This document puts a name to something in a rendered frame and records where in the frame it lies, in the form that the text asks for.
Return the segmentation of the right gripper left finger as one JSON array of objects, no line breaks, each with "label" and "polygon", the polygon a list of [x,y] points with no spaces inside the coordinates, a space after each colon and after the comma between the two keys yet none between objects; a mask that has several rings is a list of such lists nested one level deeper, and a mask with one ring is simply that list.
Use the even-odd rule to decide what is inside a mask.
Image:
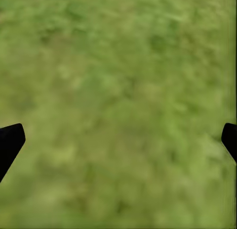
[{"label": "right gripper left finger", "polygon": [[25,141],[20,123],[0,129],[0,183]]}]

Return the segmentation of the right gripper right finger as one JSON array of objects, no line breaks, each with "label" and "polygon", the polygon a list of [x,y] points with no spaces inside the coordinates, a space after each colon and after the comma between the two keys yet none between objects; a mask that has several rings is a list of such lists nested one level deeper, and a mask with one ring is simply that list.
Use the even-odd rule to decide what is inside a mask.
[{"label": "right gripper right finger", "polygon": [[226,123],[221,141],[237,163],[237,125]]}]

